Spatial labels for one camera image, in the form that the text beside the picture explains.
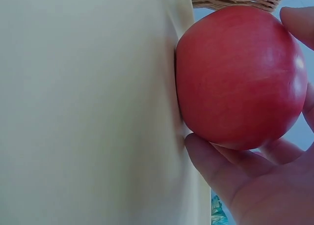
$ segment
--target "apple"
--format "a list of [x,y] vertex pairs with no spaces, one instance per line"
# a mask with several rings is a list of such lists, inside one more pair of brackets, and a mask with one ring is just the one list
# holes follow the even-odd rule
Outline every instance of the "apple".
[[176,83],[188,128],[234,150],[280,138],[307,90],[296,39],[270,13],[229,6],[196,22],[178,42]]

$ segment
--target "cream wall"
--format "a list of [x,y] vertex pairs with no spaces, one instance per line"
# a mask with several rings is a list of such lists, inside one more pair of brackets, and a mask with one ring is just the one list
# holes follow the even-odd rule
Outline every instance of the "cream wall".
[[0,0],[0,18],[1,224],[209,224],[174,82],[190,0]]

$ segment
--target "finger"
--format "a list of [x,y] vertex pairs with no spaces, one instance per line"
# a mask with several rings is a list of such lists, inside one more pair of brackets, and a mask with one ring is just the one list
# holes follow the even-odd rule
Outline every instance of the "finger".
[[314,6],[283,7],[280,11],[280,18],[293,36],[314,50]]
[[[303,116],[308,123],[309,127],[314,131],[314,86],[308,84],[305,103],[303,107]],[[298,159],[300,164],[314,164],[314,144]]]
[[260,151],[269,161],[278,165],[291,163],[304,153],[299,147],[285,139],[278,139],[260,147]]
[[307,87],[303,116],[309,127],[314,131],[314,86],[312,84],[308,84]]
[[196,169],[226,205],[230,206],[237,191],[250,178],[197,135],[188,135],[185,145]]
[[250,177],[257,177],[270,172],[275,165],[258,154],[249,150],[237,151],[215,145],[223,156],[232,164],[240,167]]

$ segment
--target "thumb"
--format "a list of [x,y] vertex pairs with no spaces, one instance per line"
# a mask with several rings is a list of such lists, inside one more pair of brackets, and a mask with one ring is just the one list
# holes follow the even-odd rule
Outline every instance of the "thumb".
[[314,50],[314,6],[283,7],[280,11],[280,18],[293,36]]

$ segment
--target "hand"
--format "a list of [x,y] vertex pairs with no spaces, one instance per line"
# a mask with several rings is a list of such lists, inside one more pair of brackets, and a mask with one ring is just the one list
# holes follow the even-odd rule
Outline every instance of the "hand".
[[[283,8],[284,26],[314,49],[314,7]],[[314,131],[314,86],[303,115]],[[196,169],[230,209],[238,225],[314,224],[314,143],[303,152],[279,139],[262,155],[212,145],[190,134],[185,145]]]

